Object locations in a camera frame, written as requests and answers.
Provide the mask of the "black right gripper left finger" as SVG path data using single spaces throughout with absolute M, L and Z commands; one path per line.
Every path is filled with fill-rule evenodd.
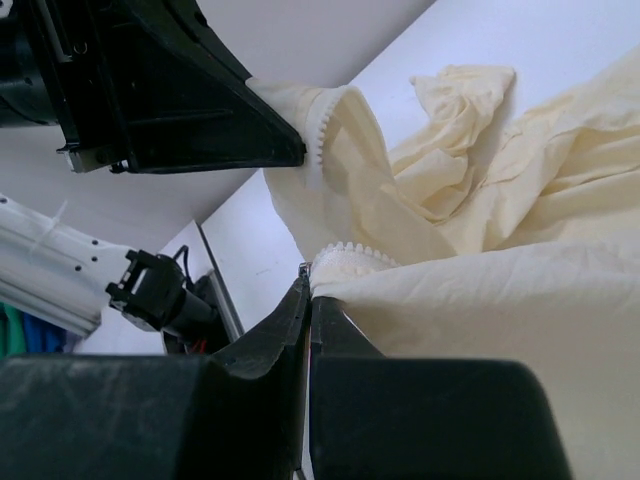
M 11 356 L 5 479 L 290 479 L 303 457 L 309 281 L 211 354 Z

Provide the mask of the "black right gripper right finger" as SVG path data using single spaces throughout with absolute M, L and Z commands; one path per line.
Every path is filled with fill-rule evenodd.
M 335 299 L 312 303 L 318 479 L 567 479 L 546 394 L 504 360 L 390 358 Z

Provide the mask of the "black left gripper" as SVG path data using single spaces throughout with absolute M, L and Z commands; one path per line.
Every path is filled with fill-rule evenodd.
M 1 126 L 59 125 L 77 173 L 301 165 L 249 78 L 194 1 L 1 3 Z

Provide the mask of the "cream yellow jacket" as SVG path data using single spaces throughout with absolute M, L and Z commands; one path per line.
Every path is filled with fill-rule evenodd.
M 252 78 L 301 134 L 273 206 L 384 353 L 525 363 L 573 475 L 639 475 L 639 53 L 530 109 L 471 157 L 514 77 L 448 66 L 412 83 L 429 123 L 393 149 L 361 91 Z

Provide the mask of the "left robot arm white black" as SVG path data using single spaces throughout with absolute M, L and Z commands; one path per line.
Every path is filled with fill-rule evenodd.
M 1 124 L 58 126 L 71 169 L 184 174 L 297 167 L 298 132 L 194 1 L 5 1 Z M 81 336 L 111 306 L 148 331 L 185 334 L 212 309 L 183 264 L 105 242 L 1 201 L 1 299 Z

